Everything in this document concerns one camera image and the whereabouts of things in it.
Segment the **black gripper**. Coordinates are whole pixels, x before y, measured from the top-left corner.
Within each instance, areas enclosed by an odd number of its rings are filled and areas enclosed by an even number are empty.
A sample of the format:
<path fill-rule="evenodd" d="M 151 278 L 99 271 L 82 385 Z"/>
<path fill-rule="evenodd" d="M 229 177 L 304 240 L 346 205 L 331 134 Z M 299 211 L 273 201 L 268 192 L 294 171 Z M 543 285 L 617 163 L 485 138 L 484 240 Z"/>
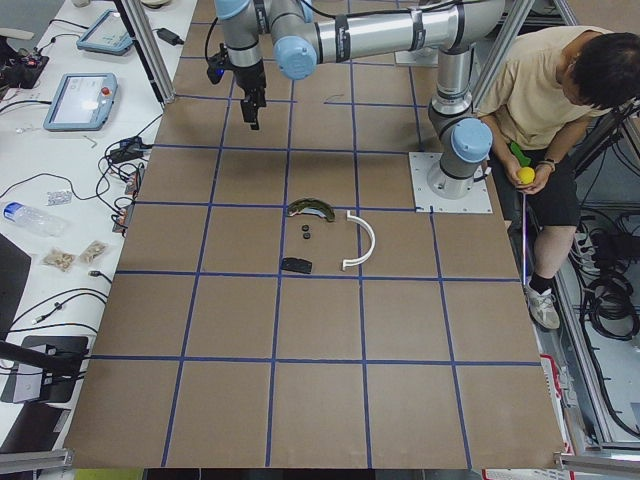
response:
<path fill-rule="evenodd" d="M 262 59 L 248 67 L 236 66 L 234 75 L 237 85 L 244 92 L 240 102 L 243 121 L 252 130 L 259 130 L 259 110 L 266 105 L 266 74 Z"/>

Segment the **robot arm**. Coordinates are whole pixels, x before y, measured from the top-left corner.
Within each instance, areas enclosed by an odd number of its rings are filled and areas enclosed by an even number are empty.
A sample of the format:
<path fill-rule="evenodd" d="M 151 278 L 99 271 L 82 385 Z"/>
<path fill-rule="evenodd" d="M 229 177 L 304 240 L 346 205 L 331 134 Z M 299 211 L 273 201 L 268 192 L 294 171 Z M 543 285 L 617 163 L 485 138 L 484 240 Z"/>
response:
<path fill-rule="evenodd" d="M 291 80 L 311 76 L 321 64 L 344 63 L 396 52 L 437 51 L 437 87 L 428 115 L 444 151 L 427 174 L 429 188 L 446 199 L 467 195 L 493 135 L 471 115 L 472 46 L 501 18 L 501 1 L 436 1 L 396 10 L 329 16 L 308 1 L 218 1 L 224 41 L 207 60 L 207 76 L 217 84 L 233 73 L 244 91 L 243 120 L 258 129 L 266 105 L 266 74 L 259 38 L 271 38 L 280 72 Z"/>

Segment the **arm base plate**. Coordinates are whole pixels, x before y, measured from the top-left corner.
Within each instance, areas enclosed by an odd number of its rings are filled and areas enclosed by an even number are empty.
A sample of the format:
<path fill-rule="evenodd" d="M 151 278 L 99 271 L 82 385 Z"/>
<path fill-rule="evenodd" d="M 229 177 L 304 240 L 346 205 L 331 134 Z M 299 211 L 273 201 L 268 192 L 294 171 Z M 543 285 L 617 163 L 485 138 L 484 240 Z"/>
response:
<path fill-rule="evenodd" d="M 418 213 L 492 214 L 485 171 L 477 165 L 467 179 L 453 179 L 440 169 L 442 154 L 410 152 L 409 169 Z"/>
<path fill-rule="evenodd" d="M 394 54 L 395 63 L 400 66 L 425 68 L 438 67 L 438 48 L 424 47 L 415 51 L 400 51 Z"/>

